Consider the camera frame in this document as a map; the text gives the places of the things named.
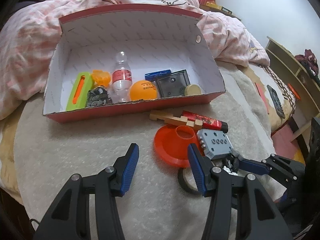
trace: white wall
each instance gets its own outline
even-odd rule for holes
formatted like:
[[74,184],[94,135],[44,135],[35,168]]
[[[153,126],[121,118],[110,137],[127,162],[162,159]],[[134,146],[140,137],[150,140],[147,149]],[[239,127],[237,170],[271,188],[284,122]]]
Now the white wall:
[[320,18],[308,0],[216,0],[242,19],[248,31],[266,47],[267,36],[292,54],[311,49],[320,60]]

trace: pink bedsheet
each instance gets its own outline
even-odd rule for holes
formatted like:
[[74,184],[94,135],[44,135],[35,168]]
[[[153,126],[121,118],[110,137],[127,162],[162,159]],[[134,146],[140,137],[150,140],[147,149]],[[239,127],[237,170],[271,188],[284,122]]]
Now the pink bedsheet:
[[118,3],[151,3],[203,14],[198,27],[220,61],[269,65],[263,47],[236,18],[199,9],[198,0],[52,0],[15,13],[0,32],[0,120],[37,92],[44,91],[48,66],[60,39],[59,18]]

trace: orange plastic toy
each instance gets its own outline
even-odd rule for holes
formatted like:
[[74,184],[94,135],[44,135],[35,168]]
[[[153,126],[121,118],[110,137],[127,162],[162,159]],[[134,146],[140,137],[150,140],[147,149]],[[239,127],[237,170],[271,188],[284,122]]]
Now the orange plastic toy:
[[157,98],[157,89],[154,84],[147,80],[135,82],[130,89],[130,98],[135,100],[150,100]]
[[299,96],[298,92],[293,88],[292,85],[288,84],[289,89],[291,90],[291,92],[294,94],[294,96],[296,97],[297,100],[301,100],[301,97]]
[[91,76],[92,79],[98,84],[97,86],[108,87],[111,81],[109,72],[103,72],[102,70],[93,70]]
[[154,149],[167,164],[187,168],[190,166],[188,160],[188,145],[190,143],[195,143],[200,149],[198,138],[191,127],[185,125],[177,127],[167,124],[157,131]]

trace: red tube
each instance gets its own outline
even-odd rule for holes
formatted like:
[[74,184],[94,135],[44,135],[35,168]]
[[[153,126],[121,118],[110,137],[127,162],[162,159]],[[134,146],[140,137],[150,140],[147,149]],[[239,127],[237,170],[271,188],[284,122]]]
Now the red tube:
[[204,129],[218,130],[218,131],[223,131],[224,133],[228,132],[228,124],[226,122],[219,121],[217,119],[206,117],[200,114],[194,114],[188,111],[183,111],[182,116],[187,117],[189,121],[193,121],[193,122],[196,119],[203,121],[202,127]]

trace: yellow box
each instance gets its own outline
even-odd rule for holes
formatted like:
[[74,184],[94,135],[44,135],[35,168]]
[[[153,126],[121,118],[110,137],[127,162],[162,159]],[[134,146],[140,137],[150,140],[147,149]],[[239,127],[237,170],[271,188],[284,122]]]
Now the yellow box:
[[205,5],[208,6],[208,7],[216,8],[216,9],[218,9],[218,10],[221,10],[221,9],[222,9],[222,6],[217,5],[217,4],[215,4],[215,3],[207,2]]

